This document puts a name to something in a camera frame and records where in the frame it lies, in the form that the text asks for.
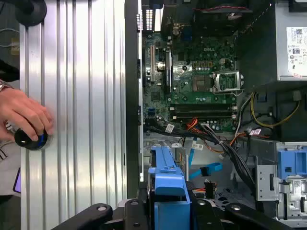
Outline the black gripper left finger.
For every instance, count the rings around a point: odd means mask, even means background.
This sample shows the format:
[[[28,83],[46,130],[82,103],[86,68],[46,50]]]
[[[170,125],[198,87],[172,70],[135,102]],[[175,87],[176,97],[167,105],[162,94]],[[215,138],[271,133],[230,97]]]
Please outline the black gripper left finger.
[[[55,230],[149,230],[147,189],[139,188],[136,198],[120,201],[113,209],[97,203],[69,218]]]

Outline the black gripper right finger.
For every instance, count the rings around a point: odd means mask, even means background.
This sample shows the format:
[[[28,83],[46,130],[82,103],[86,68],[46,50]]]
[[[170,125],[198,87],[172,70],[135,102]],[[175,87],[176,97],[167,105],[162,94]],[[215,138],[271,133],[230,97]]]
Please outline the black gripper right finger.
[[[219,209],[210,200],[197,198],[195,186],[186,182],[191,199],[192,230],[288,230],[289,226],[240,203]]]

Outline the person's left hand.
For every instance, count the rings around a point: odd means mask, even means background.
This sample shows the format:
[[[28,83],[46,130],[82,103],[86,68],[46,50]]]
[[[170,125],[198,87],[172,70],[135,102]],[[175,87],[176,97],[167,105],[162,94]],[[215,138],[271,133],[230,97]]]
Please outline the person's left hand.
[[[5,122],[12,122],[27,136],[37,141],[44,131],[53,134],[53,121],[48,110],[21,90],[5,87],[0,91],[0,139],[14,140]]]

